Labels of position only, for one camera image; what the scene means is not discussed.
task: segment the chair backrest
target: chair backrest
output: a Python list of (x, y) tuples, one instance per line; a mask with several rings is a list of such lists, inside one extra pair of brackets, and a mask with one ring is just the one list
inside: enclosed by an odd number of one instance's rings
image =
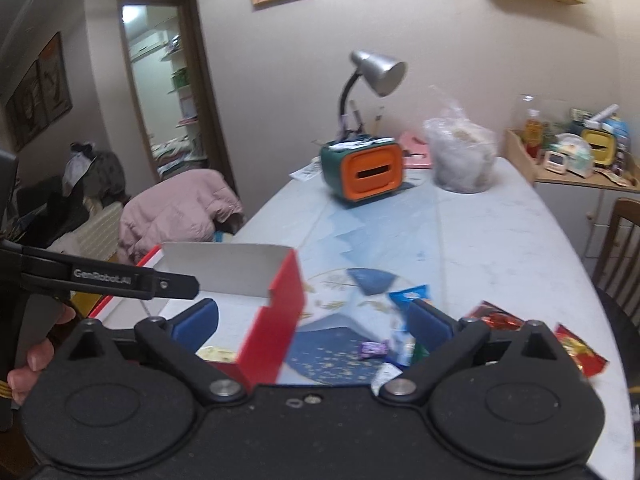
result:
[(633, 321), (640, 310), (640, 202), (619, 198), (613, 208), (593, 284)]

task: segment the clear plastic bag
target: clear plastic bag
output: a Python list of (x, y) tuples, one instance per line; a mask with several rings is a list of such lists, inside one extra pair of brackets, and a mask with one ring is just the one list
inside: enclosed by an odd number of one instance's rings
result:
[(460, 104), (431, 86), (447, 107), (442, 117), (424, 122), (433, 161), (434, 182), (456, 193), (480, 193), (493, 181), (502, 136), (472, 123)]

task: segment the silver lamp shade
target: silver lamp shade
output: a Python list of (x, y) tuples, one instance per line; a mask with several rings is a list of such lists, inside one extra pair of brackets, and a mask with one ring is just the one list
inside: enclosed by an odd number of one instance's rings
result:
[(351, 53), (351, 61), (380, 97), (386, 97), (398, 88), (406, 73), (404, 61), (365, 50), (354, 50)]

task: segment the doorway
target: doorway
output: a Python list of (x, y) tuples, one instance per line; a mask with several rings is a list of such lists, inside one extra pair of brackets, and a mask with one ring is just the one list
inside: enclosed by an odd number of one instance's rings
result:
[(212, 168), (235, 187), (190, 1), (119, 3), (130, 88), (158, 182)]

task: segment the white tabletop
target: white tabletop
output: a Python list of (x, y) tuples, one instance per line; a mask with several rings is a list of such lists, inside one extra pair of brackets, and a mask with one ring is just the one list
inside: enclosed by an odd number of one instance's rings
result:
[[(429, 171), (424, 186), (432, 186)], [(440, 275), (436, 306), (452, 317), (480, 301), (550, 328), (560, 322), (609, 361), (591, 383), (606, 421), (589, 465), (605, 480), (631, 480), (634, 448), (622, 364), (606, 316), (578, 256), (551, 213), (503, 158), (487, 192), (434, 192)], [(300, 248), (332, 200), (322, 178), (289, 182), (235, 236), (235, 242)]]

